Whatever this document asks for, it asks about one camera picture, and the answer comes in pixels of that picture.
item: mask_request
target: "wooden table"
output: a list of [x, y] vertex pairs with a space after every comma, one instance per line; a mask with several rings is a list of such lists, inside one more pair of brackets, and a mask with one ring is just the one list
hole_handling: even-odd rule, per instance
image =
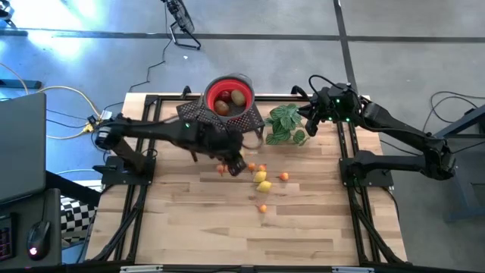
[[[128, 93], [124, 115], [141, 119], [146, 95]], [[180, 103], [163, 102], [161, 119], [176, 115]], [[281, 104], [257, 102], [263, 118]], [[376, 133], [357, 128], [357, 135], [361, 149], [382, 154]], [[134, 148], [136, 140], [127, 141]], [[348, 196], [338, 171], [335, 124], [320, 124], [317, 136], [302, 147], [264, 145], [258, 151], [246, 151], [247, 162], [268, 165], [273, 186], [266, 196], [256, 193], [247, 170], [238, 177], [222, 177], [215, 170], [218, 162], [207, 156], [200, 155], [194, 163], [189, 152], [170, 143], [158, 141], [155, 148], [157, 169], [145, 203], [137, 264], [358, 264]], [[282, 171], [289, 173], [289, 181], [277, 179]], [[126, 186], [116, 186], [102, 196], [87, 258], [98, 254], [119, 226], [126, 191]], [[380, 188], [369, 188], [368, 194], [376, 229], [406, 260], [393, 201]], [[256, 209], [259, 202], [268, 206], [266, 214]], [[364, 230], [366, 253], [371, 257]], [[129, 229], [124, 256], [131, 233]]]

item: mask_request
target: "checkered cloth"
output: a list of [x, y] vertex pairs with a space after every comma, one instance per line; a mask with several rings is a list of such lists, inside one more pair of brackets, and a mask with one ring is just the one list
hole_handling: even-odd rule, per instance
[[[89, 222], [96, 213], [96, 209], [98, 208], [95, 206], [90, 206], [83, 202], [73, 200], [71, 198], [62, 197], [61, 234], [63, 239], [68, 243], [76, 243], [78, 241], [84, 240], [87, 236]], [[68, 236], [68, 234], [66, 234], [70, 232], [76, 232], [76, 236]]]

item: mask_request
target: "yellow cable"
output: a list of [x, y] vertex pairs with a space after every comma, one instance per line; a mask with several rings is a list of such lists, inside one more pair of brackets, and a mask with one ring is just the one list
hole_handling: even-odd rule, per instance
[[[0, 65], [2, 67], [5, 67], [7, 68], [13, 75], [15, 75], [17, 77], [17, 79], [22, 83], [22, 86], [23, 88], [25, 89], [25, 93], [27, 95], [29, 95], [29, 90], [27, 89], [27, 85], [25, 84], [25, 82], [22, 80], [22, 78], [15, 72], [13, 71], [11, 68], [9, 68], [8, 66], [6, 66], [5, 64], [2, 64], [0, 63]], [[89, 105], [91, 106], [92, 110], [96, 113], [96, 116], [98, 117], [98, 120], [101, 118], [101, 115], [99, 114], [99, 112], [96, 110], [96, 107], [94, 106], [94, 104], [91, 102], [91, 100], [86, 96], [84, 95], [83, 92], [79, 91], [78, 89], [74, 89], [72, 87], [69, 87], [69, 86], [50, 86], [50, 87], [46, 87], [46, 88], [42, 88], [41, 90], [37, 91], [38, 93], [39, 92], [45, 92], [47, 90], [50, 90], [50, 89], [66, 89], [66, 90], [70, 90], [70, 91], [73, 91], [75, 93], [78, 93], [80, 94], [88, 103]], [[75, 134], [73, 136], [49, 136], [49, 135], [46, 135], [48, 138], [50, 139], [53, 139], [53, 140], [70, 140], [70, 139], [73, 139], [73, 138], [76, 138], [76, 137], [79, 137], [81, 136], [82, 134], [86, 133], [87, 130], [86, 130], [86, 127], [81, 130], [78, 134]]]

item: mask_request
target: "artificial plant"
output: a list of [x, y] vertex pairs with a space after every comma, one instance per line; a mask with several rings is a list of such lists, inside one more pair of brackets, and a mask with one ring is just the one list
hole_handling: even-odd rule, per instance
[[303, 130], [298, 129], [293, 133], [297, 127], [303, 127], [302, 116], [296, 110], [298, 110], [298, 106], [291, 103], [288, 105], [280, 105], [270, 111], [270, 117], [264, 120], [264, 122], [266, 125], [273, 127], [273, 133], [269, 133], [266, 136], [266, 144], [277, 145], [290, 138], [299, 146], [305, 144], [308, 137], [306, 137]]

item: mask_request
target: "concrete floor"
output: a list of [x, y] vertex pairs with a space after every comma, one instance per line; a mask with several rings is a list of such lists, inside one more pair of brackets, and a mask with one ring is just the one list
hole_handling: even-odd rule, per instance
[[[167, 63], [151, 70], [151, 83], [133, 92], [179, 92], [185, 85], [201, 92], [215, 77], [241, 72], [250, 76], [258, 93], [288, 93], [295, 84], [309, 90], [311, 74], [346, 81], [339, 41], [310, 40], [308, 36], [339, 34], [333, 0], [186, 0], [197, 33], [296, 34], [300, 40], [203, 39], [200, 52], [171, 45]], [[483, 37], [481, 0], [341, 0], [346, 30], [353, 36]], [[57, 38], [55, 32], [32, 29], [164, 33], [164, 9], [159, 0], [11, 0], [13, 21], [29, 30], [28, 37], [1, 36], [0, 61], [23, 78], [45, 86], [65, 85], [84, 91], [99, 108], [124, 99], [129, 87], [146, 76], [146, 68], [161, 60], [166, 39]], [[402, 121], [422, 127], [430, 110], [430, 95], [449, 90], [483, 96], [483, 43], [351, 42], [353, 70], [361, 94], [368, 94]], [[11, 78], [8, 73], [0, 74]], [[2, 96], [19, 96], [0, 90]], [[71, 115], [91, 115], [78, 96], [63, 91], [48, 94], [48, 108]], [[457, 119], [470, 108], [464, 102], [444, 102], [439, 112]], [[79, 121], [48, 113], [69, 124]], [[436, 132], [446, 126], [432, 117], [427, 126]], [[75, 129], [48, 124], [48, 133], [67, 136]], [[398, 141], [382, 136], [397, 146]], [[454, 143], [453, 148], [468, 143]], [[91, 168], [102, 154], [89, 136], [48, 140], [47, 169]], [[386, 155], [401, 155], [383, 145]], [[479, 179], [485, 148], [460, 154], [475, 164], [467, 169]], [[97, 173], [68, 174], [70, 179], [99, 178]], [[456, 209], [449, 181], [420, 174], [393, 172], [401, 228], [408, 259], [416, 265], [483, 271], [485, 219], [447, 224], [443, 216]]]

